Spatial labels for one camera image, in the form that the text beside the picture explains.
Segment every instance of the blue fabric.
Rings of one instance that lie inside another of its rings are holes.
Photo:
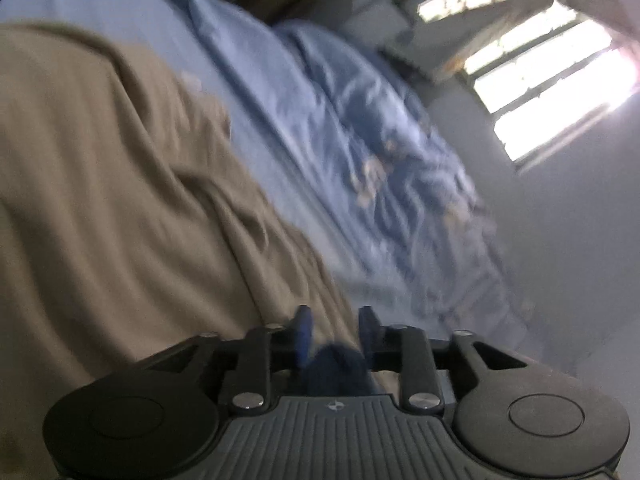
[[[300,372],[300,383],[293,391],[295,395],[310,397],[358,397],[376,393],[363,355],[340,344],[319,349]]]
[[[460,160],[375,55],[304,22],[272,30],[219,0],[0,1],[0,21],[21,18],[145,44],[217,95],[236,153],[355,308],[431,337],[464,327],[540,348]]]

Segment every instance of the window frame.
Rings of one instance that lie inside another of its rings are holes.
[[[502,140],[495,133],[495,123],[497,122],[498,119],[500,119],[500,117],[502,117],[503,115],[507,114],[512,110],[515,110],[521,107],[527,102],[539,97],[539,95],[542,94],[542,92],[554,86],[561,79],[567,78],[571,74],[578,72],[578,70],[585,68],[588,64],[593,62],[602,54],[609,51],[613,51],[613,50],[619,50],[621,48],[628,48],[628,50],[631,51],[634,54],[634,57],[636,58],[636,65],[638,65],[639,67],[639,74],[640,74],[640,62],[638,61],[638,52],[636,51],[636,49],[631,47],[631,44],[633,42],[631,40],[628,40],[627,38],[624,38],[621,34],[611,30],[610,28],[605,27],[607,32],[611,35],[611,38],[612,38],[611,44],[609,46],[599,50],[598,52],[595,52],[594,54],[591,54],[590,56],[586,57],[581,61],[576,62],[575,64],[571,65],[567,69],[562,70],[555,76],[540,83],[535,88],[529,89],[525,94],[514,99],[507,105],[500,108],[499,110],[496,110],[495,112],[489,111],[488,107],[484,104],[484,101],[480,97],[480,94],[475,89],[476,80],[492,72],[493,70],[500,68],[501,66],[507,64],[508,62],[511,62],[512,60],[516,59],[518,56],[521,56],[522,54],[528,52],[534,47],[539,46],[542,43],[545,43],[545,41],[549,41],[553,38],[558,37],[564,32],[571,30],[579,23],[583,23],[588,19],[589,18],[587,18],[586,16],[578,13],[577,17],[574,20],[570,21],[569,23],[566,23],[565,25],[562,25],[561,27],[558,27],[555,30],[552,30],[547,34],[539,36],[538,38],[535,38],[532,41],[529,41],[529,43],[523,44],[522,46],[514,49],[511,52],[504,54],[503,56],[490,62],[486,66],[478,69],[476,72],[472,74],[467,73],[465,70],[461,70],[460,72],[458,72],[457,74],[458,80],[461,81],[463,85],[469,88],[475,101],[478,102],[482,111],[485,112],[487,116],[490,118],[492,131],[494,132],[494,135],[498,139],[498,142],[500,142],[503,146],[505,145],[505,143],[502,142]],[[640,82],[636,83],[636,85],[633,87],[632,93],[638,92],[639,89],[640,89]],[[586,129],[588,129],[589,127],[593,126],[594,124],[599,122],[601,119],[606,117],[606,115],[609,112],[610,112],[610,106],[607,104],[601,104],[600,106],[597,106],[593,110],[590,110],[589,112],[587,112],[576,123],[571,124],[570,126],[566,127],[564,130],[561,130],[560,132],[555,134],[548,141],[543,142],[542,144],[539,144],[534,149],[530,150],[530,152],[525,153],[523,156],[515,160],[511,160],[511,157],[510,157],[510,160],[512,161],[513,165],[516,167],[516,170],[521,171],[527,166],[530,166],[541,156],[544,156],[551,150],[554,150],[556,147],[564,145],[567,141],[583,133]]]

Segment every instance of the blue bedsheet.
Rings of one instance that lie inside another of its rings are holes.
[[[218,95],[236,153],[354,307],[540,356],[460,160],[374,54],[305,22],[272,30],[219,0],[2,0],[0,20],[17,18],[147,44]]]

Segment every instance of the white wall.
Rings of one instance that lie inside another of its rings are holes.
[[[621,1],[640,29],[640,0]],[[564,362],[640,312],[640,96],[520,174],[461,83],[440,88],[429,110],[492,208]]]
[[[631,437],[618,466],[622,479],[640,478],[639,333],[640,316],[627,323],[591,356],[580,361],[577,367],[581,381],[615,397],[629,414]]]

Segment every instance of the logo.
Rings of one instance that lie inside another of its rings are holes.
[[[332,411],[332,412],[339,412],[340,410],[344,409],[344,403],[340,402],[339,400],[332,400],[331,402],[329,402],[327,404],[327,407]]]

